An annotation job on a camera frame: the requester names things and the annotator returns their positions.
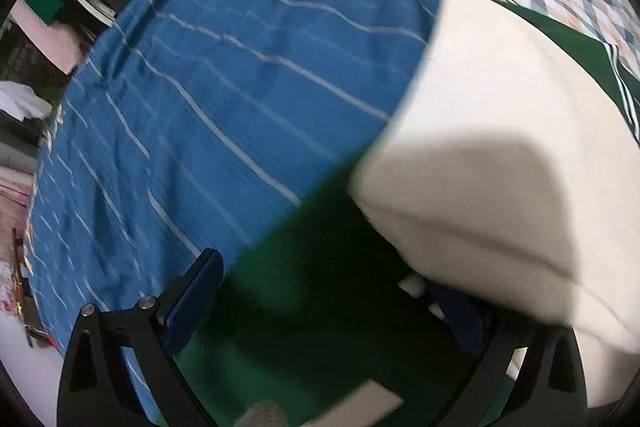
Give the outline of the green and cream varsity jacket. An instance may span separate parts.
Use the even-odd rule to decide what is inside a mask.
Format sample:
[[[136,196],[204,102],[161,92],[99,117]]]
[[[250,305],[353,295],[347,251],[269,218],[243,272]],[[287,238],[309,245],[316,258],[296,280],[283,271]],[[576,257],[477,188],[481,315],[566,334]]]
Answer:
[[[306,424],[431,424],[495,335],[575,332],[590,407],[639,369],[637,80],[614,46],[532,11],[439,0],[395,113],[348,195],[398,254],[393,341],[368,379]]]

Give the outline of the blue striped bed sheet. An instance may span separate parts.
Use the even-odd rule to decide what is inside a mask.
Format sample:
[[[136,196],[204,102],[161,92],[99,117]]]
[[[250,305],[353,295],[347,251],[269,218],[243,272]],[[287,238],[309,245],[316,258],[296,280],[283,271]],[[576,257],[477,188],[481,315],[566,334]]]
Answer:
[[[439,0],[132,0],[40,150],[28,259],[60,349],[214,248],[224,283],[179,360],[220,425],[260,400],[306,423],[393,341],[402,262],[348,195],[405,95]]]

